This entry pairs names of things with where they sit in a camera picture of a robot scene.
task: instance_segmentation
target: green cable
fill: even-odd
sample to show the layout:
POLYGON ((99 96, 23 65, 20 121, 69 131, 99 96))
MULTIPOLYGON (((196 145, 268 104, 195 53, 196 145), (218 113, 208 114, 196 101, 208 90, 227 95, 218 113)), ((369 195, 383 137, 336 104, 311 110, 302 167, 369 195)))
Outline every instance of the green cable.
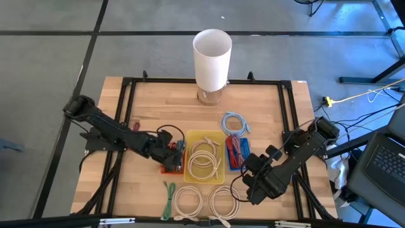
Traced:
POLYGON ((173 197, 173 195, 175 194, 175 190, 176 190, 176 184, 175 183, 171 183, 169 186, 167 186, 166 181, 163 182, 167 188, 167 204, 165 207, 165 210, 163 211, 162 217, 160 217, 161 220, 168 220, 171 216, 171 198, 173 197))

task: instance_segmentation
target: wooden tabletop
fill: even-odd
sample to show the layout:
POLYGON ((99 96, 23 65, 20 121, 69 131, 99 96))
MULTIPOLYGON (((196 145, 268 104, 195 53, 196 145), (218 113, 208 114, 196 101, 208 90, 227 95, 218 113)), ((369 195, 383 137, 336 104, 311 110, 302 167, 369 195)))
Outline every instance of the wooden tabletop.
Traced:
MULTIPOLYGON (((114 117, 120 93, 122 77, 106 77, 98 107, 105 114, 114 117)), ((309 91, 306 82, 293 81, 293 93, 296 103, 299 123, 314 118, 309 91)), ((216 106, 204 106, 196 98, 196 84, 178 83, 147 83, 138 82, 135 88, 135 98, 132 105, 130 126, 135 121, 140 122, 140 130, 156 130, 164 124, 173 124, 185 133, 188 130, 220 130, 220 120, 226 111, 241 114, 252 128, 250 134, 244 137, 249 139, 251 152, 257 155, 265 153, 268 145, 279 148, 282 145, 282 122, 280 101, 277 86, 275 85, 227 85, 223 91, 222 101, 216 106)), ((127 103, 129 88, 125 96, 127 103)), ((292 119, 289 110, 287 91, 285 102, 289 114, 289 125, 292 119)), ((238 129, 238 121, 227 123, 230 129, 238 129)), ((180 134, 168 129, 173 134, 173 139, 180 139, 180 134)), ((98 151, 88 157, 83 164, 72 212, 80 210, 87 200, 98 188, 103 172, 106 152, 98 151)), ((326 166, 323 161, 313 156, 307 161, 310 184, 313 192, 322 205, 333 216, 337 216, 335 203, 329 185, 326 166)), ((231 172, 226 168, 225 183, 229 185, 239 172, 231 172)), ((151 159, 145 159, 132 151, 124 154, 117 194, 114 205, 114 215, 160 217, 167 201, 166 188, 163 181, 175 182, 180 188, 188 185, 182 175, 160 174, 159 164, 151 159)), ((211 184, 193 184, 204 195, 204 200, 209 191, 214 187, 211 184)), ((247 186, 237 180, 234 187, 241 198, 246 198, 247 186)), ((109 189, 107 189, 103 212, 106 211, 109 189)), ((301 200, 304 214, 308 216, 305 193, 301 190, 301 200)), ((193 211, 198 198, 193 193, 182 195, 179 207, 185 211, 193 211)), ((216 200, 219 213, 228 212, 232 208, 230 196, 220 196, 216 200)), ((208 207, 204 202, 199 217, 209 215, 208 207)), ((252 206, 250 203, 241 203, 237 219, 296 219, 297 212, 294 202, 292 185, 287 192, 277 199, 266 198, 260 205, 252 206)))

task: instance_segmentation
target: yellow plastic tray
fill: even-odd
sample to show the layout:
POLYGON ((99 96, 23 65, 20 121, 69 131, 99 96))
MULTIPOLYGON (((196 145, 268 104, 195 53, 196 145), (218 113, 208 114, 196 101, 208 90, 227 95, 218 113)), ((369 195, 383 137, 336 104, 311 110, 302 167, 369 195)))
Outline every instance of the yellow plastic tray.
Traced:
MULTIPOLYGON (((184 181, 187 183, 205 183, 205 184, 223 184, 225 182, 225 134, 220 130, 189 130, 185 137, 185 141, 187 142, 187 148, 185 153, 185 172, 184 172, 184 181), (195 179, 191 176, 189 172, 188 162, 190 158, 190 149, 192 145, 197 142, 204 140, 204 137, 209 137, 212 141, 219 143, 218 146, 218 159, 221 158, 220 166, 218 167, 218 179, 211 178, 210 180, 201 181, 195 179)), ((203 144, 197 147, 198 149, 205 149, 206 151, 212 151, 212 147, 208 144, 203 144)), ((201 162, 207 162, 208 160, 205 158, 198 158, 201 162)), ((196 176, 204 176, 208 175, 212 172, 212 167, 209 168, 199 168, 195 165, 192 167, 192 173, 196 176)))

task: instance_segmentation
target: white paper cup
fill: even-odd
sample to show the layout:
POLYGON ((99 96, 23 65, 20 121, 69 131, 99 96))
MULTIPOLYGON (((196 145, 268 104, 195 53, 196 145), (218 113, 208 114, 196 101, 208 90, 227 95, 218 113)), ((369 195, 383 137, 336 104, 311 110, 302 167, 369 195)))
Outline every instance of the white paper cup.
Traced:
POLYGON ((215 92, 227 84, 232 40, 218 29, 198 33, 192 41, 197 85, 215 92))

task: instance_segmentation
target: blue cable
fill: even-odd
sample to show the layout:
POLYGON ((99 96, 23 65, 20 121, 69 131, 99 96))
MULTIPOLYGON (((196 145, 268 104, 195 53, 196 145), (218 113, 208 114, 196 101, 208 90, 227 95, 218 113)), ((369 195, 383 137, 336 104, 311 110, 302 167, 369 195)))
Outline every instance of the blue cable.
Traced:
POLYGON ((227 111, 225 113, 225 115, 222 117, 221 128, 228 136, 237 136, 237 137, 242 137, 246 131, 248 131, 248 132, 252 131, 251 127, 246 122, 245 118, 243 118, 243 116, 239 115, 238 113, 231 112, 231 111, 227 111), (242 128, 240 130, 229 130, 227 128, 227 119, 229 117, 238 118, 242 122, 242 128))

